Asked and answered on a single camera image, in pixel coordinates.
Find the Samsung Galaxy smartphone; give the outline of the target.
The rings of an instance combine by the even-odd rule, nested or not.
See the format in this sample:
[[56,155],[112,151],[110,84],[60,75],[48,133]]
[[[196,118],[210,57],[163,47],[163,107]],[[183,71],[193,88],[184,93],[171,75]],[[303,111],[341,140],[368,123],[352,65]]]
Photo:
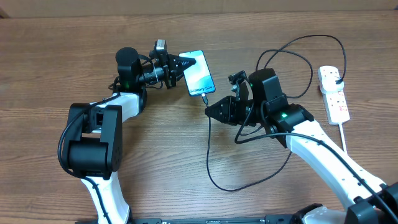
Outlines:
[[183,72],[188,94],[190,96],[199,96],[214,93],[216,88],[204,52],[202,50],[195,50],[180,53],[179,56],[194,58],[196,60],[194,65]]

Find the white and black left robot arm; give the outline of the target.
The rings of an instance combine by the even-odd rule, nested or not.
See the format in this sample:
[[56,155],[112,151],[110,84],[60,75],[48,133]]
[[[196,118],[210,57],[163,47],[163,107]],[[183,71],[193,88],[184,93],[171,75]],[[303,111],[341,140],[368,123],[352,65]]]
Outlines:
[[74,103],[58,142],[58,161],[69,175],[87,187],[98,212],[96,223],[132,223],[130,206],[118,178],[123,156],[123,122],[141,114],[147,88],[156,83],[172,88],[194,58],[179,57],[164,47],[149,56],[131,47],[115,55],[119,75],[109,98],[95,103]]

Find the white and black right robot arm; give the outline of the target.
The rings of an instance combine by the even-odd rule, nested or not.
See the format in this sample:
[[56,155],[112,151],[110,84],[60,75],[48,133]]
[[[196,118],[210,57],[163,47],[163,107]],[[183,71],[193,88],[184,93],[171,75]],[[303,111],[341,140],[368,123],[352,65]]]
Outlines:
[[303,106],[291,104],[271,68],[250,76],[229,76],[235,96],[226,96],[205,109],[221,123],[260,124],[261,138],[276,138],[301,157],[332,189],[344,210],[313,203],[286,219],[287,223],[397,223],[397,185],[387,185],[337,146]]

